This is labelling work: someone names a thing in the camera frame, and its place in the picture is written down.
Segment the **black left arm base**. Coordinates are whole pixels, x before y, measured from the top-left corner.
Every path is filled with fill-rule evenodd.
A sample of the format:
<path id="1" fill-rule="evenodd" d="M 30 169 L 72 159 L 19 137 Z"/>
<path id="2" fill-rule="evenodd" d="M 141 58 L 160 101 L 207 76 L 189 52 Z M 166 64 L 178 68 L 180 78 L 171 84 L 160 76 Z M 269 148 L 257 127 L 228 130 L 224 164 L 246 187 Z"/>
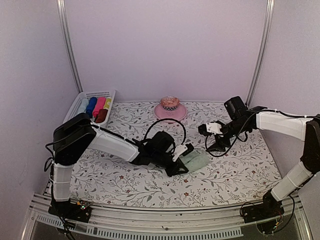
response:
<path id="1" fill-rule="evenodd" d="M 87 201 L 71 202 L 56 201 L 51 199 L 48 213 L 60 217 L 61 219 L 74 220 L 78 222 L 88 223 L 91 217 L 92 208 L 91 204 Z"/>

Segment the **green panda towel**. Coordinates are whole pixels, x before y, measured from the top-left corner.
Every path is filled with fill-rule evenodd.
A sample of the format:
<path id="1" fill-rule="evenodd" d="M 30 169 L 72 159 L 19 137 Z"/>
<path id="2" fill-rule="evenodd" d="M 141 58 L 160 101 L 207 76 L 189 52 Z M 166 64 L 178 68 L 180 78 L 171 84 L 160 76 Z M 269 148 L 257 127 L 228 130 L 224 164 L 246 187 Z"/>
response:
<path id="1" fill-rule="evenodd" d="M 188 169 L 188 173 L 198 171 L 210 163 L 210 159 L 205 154 L 196 151 L 193 151 L 186 156 L 181 155 L 179 158 Z"/>

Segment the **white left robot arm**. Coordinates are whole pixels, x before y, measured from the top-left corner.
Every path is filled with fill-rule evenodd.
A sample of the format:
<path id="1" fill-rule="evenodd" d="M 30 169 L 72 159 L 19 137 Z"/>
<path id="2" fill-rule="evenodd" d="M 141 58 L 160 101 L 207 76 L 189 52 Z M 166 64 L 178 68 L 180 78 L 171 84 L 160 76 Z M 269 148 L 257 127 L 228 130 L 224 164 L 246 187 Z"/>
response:
<path id="1" fill-rule="evenodd" d="M 55 209 L 63 216 L 74 213 L 74 205 L 69 202 L 73 166 L 87 149 L 111 154 L 136 166 L 154 164 L 165 169 L 167 176 L 188 173 L 181 161 L 194 150 L 192 144 L 176 144 L 165 131 L 157 132 L 152 138 L 129 140 L 92 122 L 86 113 L 71 118 L 53 132 L 50 149 L 52 162 L 52 198 Z"/>

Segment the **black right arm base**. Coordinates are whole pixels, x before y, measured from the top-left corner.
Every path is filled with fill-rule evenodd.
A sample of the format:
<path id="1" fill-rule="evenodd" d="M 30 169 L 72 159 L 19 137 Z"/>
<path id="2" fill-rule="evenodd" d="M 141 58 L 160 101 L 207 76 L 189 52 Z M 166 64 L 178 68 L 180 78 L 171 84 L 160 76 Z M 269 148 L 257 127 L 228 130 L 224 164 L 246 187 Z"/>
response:
<path id="1" fill-rule="evenodd" d="M 273 220 L 258 223 L 257 229 L 264 235 L 274 234 L 285 213 L 282 201 L 276 201 L 271 191 L 265 193 L 262 197 L 262 203 L 255 204 L 251 202 L 244 203 L 239 214 L 245 223 L 252 223 L 273 218 Z"/>

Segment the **dark red towel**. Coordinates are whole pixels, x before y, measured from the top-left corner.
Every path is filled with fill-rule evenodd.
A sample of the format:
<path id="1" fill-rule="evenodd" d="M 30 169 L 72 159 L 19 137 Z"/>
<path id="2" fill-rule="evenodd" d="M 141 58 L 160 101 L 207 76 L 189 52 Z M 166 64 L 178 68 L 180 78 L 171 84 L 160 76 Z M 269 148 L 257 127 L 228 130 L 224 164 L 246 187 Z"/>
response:
<path id="1" fill-rule="evenodd" d="M 103 123 L 105 120 L 106 120 L 106 116 L 108 114 L 108 110 L 103 108 L 103 109 L 100 109 L 96 118 L 95 118 L 95 122 L 96 123 Z"/>

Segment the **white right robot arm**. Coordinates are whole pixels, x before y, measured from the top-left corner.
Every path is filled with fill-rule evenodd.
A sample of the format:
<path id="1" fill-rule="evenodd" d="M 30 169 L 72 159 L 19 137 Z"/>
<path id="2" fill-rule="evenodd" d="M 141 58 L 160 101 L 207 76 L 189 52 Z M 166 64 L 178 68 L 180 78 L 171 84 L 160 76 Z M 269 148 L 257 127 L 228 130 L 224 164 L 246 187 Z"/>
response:
<path id="1" fill-rule="evenodd" d="M 300 160 L 304 143 L 292 136 L 254 130 L 220 158 L 211 158 L 209 178 L 218 205 L 257 202 Z"/>

